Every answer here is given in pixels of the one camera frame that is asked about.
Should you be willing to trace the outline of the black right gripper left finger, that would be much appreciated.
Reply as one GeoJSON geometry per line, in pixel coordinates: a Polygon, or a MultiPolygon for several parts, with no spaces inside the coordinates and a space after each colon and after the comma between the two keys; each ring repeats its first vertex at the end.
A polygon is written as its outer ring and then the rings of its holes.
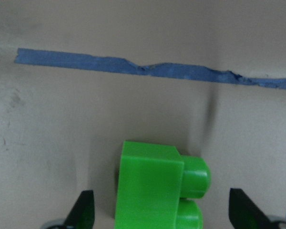
{"type": "Polygon", "coordinates": [[[95,221],[93,190],[82,191],[63,223],[64,229],[92,229],[95,221]]]}

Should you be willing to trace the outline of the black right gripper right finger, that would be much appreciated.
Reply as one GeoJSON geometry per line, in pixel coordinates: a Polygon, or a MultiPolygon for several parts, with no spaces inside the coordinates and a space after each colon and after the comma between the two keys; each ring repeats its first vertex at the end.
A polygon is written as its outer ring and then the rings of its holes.
{"type": "Polygon", "coordinates": [[[229,220],[234,229],[276,229],[276,224],[240,188],[230,188],[229,220]]]}

